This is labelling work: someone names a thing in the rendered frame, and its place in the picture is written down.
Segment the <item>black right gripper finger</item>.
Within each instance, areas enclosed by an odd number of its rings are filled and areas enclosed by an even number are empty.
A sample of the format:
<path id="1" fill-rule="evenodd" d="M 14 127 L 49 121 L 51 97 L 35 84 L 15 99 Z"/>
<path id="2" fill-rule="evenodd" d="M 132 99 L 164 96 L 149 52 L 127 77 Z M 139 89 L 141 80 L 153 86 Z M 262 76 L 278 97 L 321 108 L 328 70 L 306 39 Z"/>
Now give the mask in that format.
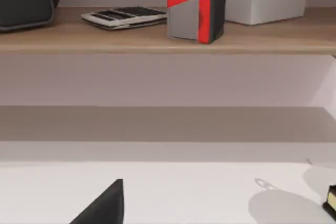
<path id="1" fill-rule="evenodd" d="M 123 224 L 123 179 L 116 179 L 69 224 Z"/>

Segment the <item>black and yellow book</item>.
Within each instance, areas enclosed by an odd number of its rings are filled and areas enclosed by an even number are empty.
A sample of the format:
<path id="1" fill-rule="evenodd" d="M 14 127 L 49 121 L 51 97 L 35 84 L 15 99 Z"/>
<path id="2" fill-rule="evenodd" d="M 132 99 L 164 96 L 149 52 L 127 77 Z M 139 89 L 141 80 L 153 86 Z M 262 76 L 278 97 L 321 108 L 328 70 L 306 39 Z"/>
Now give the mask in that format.
<path id="1" fill-rule="evenodd" d="M 336 221 L 336 185 L 329 186 L 327 198 L 322 204 L 322 208 Z"/>

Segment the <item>red grey black cube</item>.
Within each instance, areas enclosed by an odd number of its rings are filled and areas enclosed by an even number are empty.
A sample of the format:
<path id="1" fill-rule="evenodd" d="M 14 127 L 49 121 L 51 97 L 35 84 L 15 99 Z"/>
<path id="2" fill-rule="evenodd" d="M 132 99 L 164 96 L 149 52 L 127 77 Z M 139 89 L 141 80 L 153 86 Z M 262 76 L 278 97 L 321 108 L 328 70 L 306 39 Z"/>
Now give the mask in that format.
<path id="1" fill-rule="evenodd" d="M 211 44 L 224 34 L 226 0 L 166 0 L 167 35 Z"/>

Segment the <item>grey calculator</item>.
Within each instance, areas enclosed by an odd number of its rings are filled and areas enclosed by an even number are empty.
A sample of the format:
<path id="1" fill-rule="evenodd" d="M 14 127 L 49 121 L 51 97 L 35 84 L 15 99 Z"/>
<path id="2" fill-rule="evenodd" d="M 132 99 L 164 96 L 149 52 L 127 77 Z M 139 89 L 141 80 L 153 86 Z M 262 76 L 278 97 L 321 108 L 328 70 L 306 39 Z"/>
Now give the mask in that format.
<path id="1" fill-rule="evenodd" d="M 105 30 L 123 30 L 165 24 L 167 13 L 142 6 L 125 6 L 81 14 L 80 18 Z"/>

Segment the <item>wooden shelf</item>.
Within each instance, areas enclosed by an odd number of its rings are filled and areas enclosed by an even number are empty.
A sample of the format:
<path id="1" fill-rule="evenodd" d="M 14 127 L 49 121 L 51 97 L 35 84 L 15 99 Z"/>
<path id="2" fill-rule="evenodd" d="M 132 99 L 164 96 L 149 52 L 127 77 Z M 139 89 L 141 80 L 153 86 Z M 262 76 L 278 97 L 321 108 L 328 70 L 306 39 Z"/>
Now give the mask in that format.
<path id="1" fill-rule="evenodd" d="M 0 34 L 0 54 L 203 54 L 336 56 L 336 7 L 257 26 L 226 23 L 212 44 L 167 36 L 165 25 L 106 31 L 80 20 L 89 7 L 61 7 L 52 25 Z"/>

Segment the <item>dark grey speaker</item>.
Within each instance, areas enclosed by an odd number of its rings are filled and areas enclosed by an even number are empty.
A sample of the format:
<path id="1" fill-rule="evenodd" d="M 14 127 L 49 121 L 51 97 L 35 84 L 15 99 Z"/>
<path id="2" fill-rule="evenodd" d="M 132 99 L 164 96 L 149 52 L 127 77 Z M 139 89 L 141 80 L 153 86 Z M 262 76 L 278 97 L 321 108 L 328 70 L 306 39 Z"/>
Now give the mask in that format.
<path id="1" fill-rule="evenodd" d="M 0 0 L 0 33 L 50 24 L 53 0 Z"/>

